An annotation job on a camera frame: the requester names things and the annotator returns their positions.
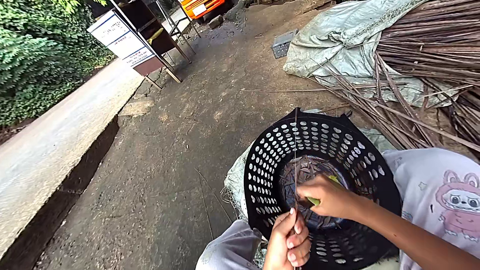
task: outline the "orange vehicle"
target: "orange vehicle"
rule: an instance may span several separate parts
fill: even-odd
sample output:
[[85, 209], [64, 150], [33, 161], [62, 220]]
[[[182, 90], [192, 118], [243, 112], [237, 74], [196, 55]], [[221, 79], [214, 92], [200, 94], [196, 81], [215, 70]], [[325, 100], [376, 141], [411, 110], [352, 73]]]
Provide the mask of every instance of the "orange vehicle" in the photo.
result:
[[231, 0], [179, 0], [187, 15], [199, 24], [204, 22], [205, 14], [229, 1]]

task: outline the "ivy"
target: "ivy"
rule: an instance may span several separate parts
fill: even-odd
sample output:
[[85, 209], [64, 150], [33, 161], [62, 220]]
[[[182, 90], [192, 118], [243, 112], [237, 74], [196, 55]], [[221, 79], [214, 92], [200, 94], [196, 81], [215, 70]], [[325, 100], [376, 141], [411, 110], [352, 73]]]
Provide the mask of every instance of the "ivy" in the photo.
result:
[[38, 117], [112, 53], [75, 0], [0, 0], [0, 127]]

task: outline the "metal box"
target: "metal box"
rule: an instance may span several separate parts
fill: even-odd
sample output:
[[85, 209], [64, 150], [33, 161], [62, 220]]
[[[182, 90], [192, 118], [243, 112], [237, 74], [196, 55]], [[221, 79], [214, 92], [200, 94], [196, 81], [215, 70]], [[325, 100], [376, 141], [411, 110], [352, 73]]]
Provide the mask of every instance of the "metal box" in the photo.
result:
[[288, 48], [290, 47], [290, 42], [298, 32], [299, 30], [297, 28], [293, 31], [287, 32], [275, 38], [272, 45], [272, 51], [273, 51], [273, 55], [275, 56], [275, 59], [278, 59], [280, 57], [284, 57], [287, 55]]

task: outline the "white sign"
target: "white sign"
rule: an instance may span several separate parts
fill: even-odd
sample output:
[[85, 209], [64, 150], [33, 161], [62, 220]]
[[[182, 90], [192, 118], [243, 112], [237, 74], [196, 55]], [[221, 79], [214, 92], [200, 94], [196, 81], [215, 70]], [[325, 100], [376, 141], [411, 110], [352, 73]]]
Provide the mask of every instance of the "white sign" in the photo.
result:
[[154, 57], [145, 43], [113, 11], [105, 13], [87, 31], [131, 67]]

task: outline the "pink cartoon character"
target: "pink cartoon character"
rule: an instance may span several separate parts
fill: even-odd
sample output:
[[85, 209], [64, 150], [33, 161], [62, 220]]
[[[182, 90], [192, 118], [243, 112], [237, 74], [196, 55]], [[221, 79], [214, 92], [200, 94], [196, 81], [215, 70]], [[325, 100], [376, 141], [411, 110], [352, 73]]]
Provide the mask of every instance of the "pink cartoon character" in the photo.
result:
[[440, 215], [445, 233], [463, 236], [471, 241], [480, 239], [480, 181], [474, 173], [465, 175], [461, 181], [451, 170], [444, 174], [444, 184], [435, 195], [437, 202], [446, 211]]

